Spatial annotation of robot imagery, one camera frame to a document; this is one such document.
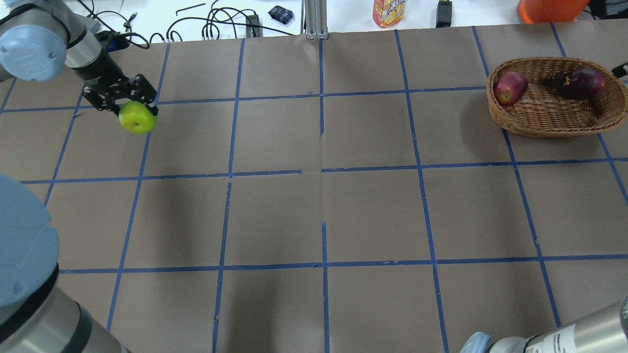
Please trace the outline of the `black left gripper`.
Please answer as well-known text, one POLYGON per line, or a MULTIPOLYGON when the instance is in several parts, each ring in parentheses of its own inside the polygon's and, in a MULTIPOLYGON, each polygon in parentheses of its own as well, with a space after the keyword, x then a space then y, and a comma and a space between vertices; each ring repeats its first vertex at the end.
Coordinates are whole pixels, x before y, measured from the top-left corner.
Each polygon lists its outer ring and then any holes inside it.
POLYGON ((110 56, 99 56, 83 67, 74 68, 83 81, 81 96, 98 111, 120 113, 117 99, 127 98, 143 105, 153 116, 158 115, 157 90, 148 79, 137 74, 128 78, 110 56))

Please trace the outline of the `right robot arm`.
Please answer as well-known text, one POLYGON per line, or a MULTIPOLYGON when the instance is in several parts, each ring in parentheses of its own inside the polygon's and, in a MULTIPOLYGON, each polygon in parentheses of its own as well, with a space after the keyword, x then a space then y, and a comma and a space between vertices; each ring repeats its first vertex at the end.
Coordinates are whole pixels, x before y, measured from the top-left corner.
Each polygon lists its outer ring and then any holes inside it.
POLYGON ((566 326, 528 338, 494 340, 480 331, 464 344, 463 353, 626 353, 628 299, 623 298, 566 326))

